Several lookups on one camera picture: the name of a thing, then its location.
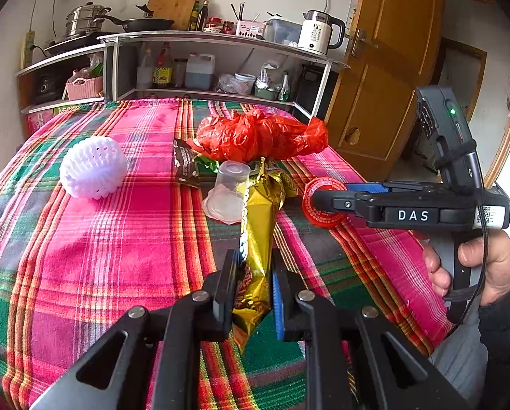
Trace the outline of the metal kitchen shelf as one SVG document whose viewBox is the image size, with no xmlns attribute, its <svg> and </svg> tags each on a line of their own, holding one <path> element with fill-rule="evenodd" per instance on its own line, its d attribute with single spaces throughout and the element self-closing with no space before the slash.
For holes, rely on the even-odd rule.
<svg viewBox="0 0 510 410">
<path fill-rule="evenodd" d="M 153 67 L 164 42 L 170 43 L 173 82 L 154 88 Z M 216 65 L 208 91 L 187 89 L 191 53 L 211 54 Z M 48 56 L 16 75 L 22 115 L 99 101 L 182 97 L 264 104 L 310 119 L 321 113 L 329 76 L 346 68 L 333 59 L 290 45 L 232 34 L 197 31 L 138 31 L 103 35 L 90 45 Z M 103 78 L 98 98 L 69 100 L 66 83 Z"/>
</svg>

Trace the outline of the wooden door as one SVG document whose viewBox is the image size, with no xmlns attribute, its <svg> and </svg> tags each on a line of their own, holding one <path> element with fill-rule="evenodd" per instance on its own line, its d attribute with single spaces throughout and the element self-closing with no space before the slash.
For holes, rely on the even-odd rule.
<svg viewBox="0 0 510 410">
<path fill-rule="evenodd" d="M 444 0 L 360 0 L 325 122 L 329 144 L 366 180 L 385 180 L 430 82 Z"/>
</svg>

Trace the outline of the black frying pan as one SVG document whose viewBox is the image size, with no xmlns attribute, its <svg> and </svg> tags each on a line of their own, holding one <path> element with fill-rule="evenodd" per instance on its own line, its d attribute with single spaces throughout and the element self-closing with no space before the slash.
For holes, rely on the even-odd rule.
<svg viewBox="0 0 510 410">
<path fill-rule="evenodd" d="M 121 26 L 125 32 L 138 31 L 170 31 L 174 21 L 166 18 L 155 18 L 154 11 L 149 9 L 147 5 L 138 5 L 144 16 L 142 18 L 128 18 L 125 20 L 104 15 L 102 18 L 112 22 L 117 26 Z"/>
</svg>

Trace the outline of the plaid pink tablecloth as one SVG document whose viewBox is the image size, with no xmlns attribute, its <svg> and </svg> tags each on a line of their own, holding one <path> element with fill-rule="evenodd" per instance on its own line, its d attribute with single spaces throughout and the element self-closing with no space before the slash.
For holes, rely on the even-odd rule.
<svg viewBox="0 0 510 410">
<path fill-rule="evenodd" d="M 28 408 L 129 308 L 159 309 L 202 286 L 239 230 L 205 216 L 199 187 L 173 180 L 173 141 L 209 115 L 247 105 L 165 99 L 71 107 L 25 142 L 0 173 L 0 394 Z M 77 142 L 108 136 L 128 161 L 121 187 L 77 199 L 59 167 Z M 343 308 L 370 304 L 430 354 L 450 329 L 426 279 L 420 243 L 350 218 L 326 230 L 298 198 L 278 213 L 274 243 L 308 288 Z"/>
</svg>

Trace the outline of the clear plastic container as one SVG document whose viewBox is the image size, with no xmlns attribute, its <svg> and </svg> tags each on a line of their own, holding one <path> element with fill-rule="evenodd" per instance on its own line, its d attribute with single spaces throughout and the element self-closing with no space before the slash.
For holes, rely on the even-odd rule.
<svg viewBox="0 0 510 410">
<path fill-rule="evenodd" d="M 284 18 L 269 18 L 264 24 L 263 37 L 266 41 L 283 45 L 298 44 L 301 24 Z"/>
</svg>

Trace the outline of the pink basket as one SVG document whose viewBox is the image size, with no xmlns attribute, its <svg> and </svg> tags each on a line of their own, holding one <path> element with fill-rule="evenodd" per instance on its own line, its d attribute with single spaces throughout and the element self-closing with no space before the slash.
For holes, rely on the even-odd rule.
<svg viewBox="0 0 510 410">
<path fill-rule="evenodd" d="M 76 78 L 66 83 L 69 100 L 98 98 L 103 92 L 103 78 Z"/>
</svg>

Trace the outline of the clear plastic cup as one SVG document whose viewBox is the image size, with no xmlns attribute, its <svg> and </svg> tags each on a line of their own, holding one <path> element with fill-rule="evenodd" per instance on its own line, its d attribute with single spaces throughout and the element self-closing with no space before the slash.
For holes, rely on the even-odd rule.
<svg viewBox="0 0 510 410">
<path fill-rule="evenodd" d="M 250 167 L 244 163 L 222 162 L 214 187 L 202 204 L 206 216 L 226 225 L 240 222 L 249 175 Z"/>
</svg>

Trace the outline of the pink utensil holder box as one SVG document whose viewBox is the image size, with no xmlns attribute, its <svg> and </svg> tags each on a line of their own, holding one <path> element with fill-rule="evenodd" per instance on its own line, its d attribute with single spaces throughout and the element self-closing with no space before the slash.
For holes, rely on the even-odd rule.
<svg viewBox="0 0 510 410">
<path fill-rule="evenodd" d="M 235 35 L 252 39 L 264 39 L 264 30 L 264 22 L 240 20 L 236 24 Z"/>
</svg>

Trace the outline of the red round lid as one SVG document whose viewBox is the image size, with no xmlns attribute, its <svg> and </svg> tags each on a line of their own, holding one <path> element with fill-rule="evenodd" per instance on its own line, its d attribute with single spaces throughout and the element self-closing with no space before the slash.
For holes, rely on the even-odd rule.
<svg viewBox="0 0 510 410">
<path fill-rule="evenodd" d="M 346 191 L 346 184 L 330 177 L 318 177 L 305 186 L 301 207 L 308 221 L 319 228 L 332 229 L 346 219 L 346 213 L 332 205 L 333 194 Z"/>
</svg>

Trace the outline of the soy sauce bottle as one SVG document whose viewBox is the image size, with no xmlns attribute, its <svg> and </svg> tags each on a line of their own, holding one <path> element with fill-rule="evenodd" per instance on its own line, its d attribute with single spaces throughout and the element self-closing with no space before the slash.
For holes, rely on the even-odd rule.
<svg viewBox="0 0 510 410">
<path fill-rule="evenodd" d="M 170 43 L 164 42 L 153 67 L 152 82 L 154 88 L 165 89 L 173 82 L 173 57 Z"/>
</svg>

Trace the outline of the steel steamer pot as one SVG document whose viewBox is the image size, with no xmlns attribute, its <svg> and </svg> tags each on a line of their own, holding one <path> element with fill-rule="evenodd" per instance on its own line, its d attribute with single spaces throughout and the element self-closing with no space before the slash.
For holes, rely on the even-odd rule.
<svg viewBox="0 0 510 410">
<path fill-rule="evenodd" d="M 111 8 L 108 6 L 96 5 L 93 2 L 77 6 L 66 17 L 65 36 L 73 37 L 101 31 L 104 17 L 109 12 Z"/>
</svg>

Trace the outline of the gold snack wrapper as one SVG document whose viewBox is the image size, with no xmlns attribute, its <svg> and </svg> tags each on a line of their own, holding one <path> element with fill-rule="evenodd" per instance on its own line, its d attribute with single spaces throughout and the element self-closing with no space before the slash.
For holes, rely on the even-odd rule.
<svg viewBox="0 0 510 410">
<path fill-rule="evenodd" d="M 282 168 L 265 158 L 249 176 L 243 198 L 239 253 L 244 276 L 238 284 L 233 310 L 234 341 L 240 351 L 273 304 L 272 252 L 277 213 L 298 187 Z"/>
</svg>

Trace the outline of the white oil jug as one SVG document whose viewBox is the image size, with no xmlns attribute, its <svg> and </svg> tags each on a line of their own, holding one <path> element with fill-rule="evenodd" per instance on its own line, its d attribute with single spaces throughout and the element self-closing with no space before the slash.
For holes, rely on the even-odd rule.
<svg viewBox="0 0 510 410">
<path fill-rule="evenodd" d="M 191 53 L 186 63 L 185 87 L 192 90 L 208 91 L 213 82 L 215 65 L 215 56 Z"/>
</svg>

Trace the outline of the brown coffee sachet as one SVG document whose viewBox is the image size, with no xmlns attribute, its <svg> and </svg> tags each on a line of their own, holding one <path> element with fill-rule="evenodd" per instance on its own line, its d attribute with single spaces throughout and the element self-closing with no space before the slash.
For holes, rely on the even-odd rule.
<svg viewBox="0 0 510 410">
<path fill-rule="evenodd" d="M 196 154 L 181 139 L 173 140 L 173 177 L 177 183 L 197 188 L 200 185 Z"/>
</svg>

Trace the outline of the red plastic bag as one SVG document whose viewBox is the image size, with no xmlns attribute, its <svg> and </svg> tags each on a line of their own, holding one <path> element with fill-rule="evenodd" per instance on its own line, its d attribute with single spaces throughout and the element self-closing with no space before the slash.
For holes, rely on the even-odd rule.
<svg viewBox="0 0 510 410">
<path fill-rule="evenodd" d="M 257 108 L 247 113 L 234 111 L 228 118 L 210 115 L 187 143 L 206 158 L 247 164 L 259 158 L 286 160 L 319 154 L 328 146 L 328 131 L 319 119 L 303 124 Z"/>
</svg>

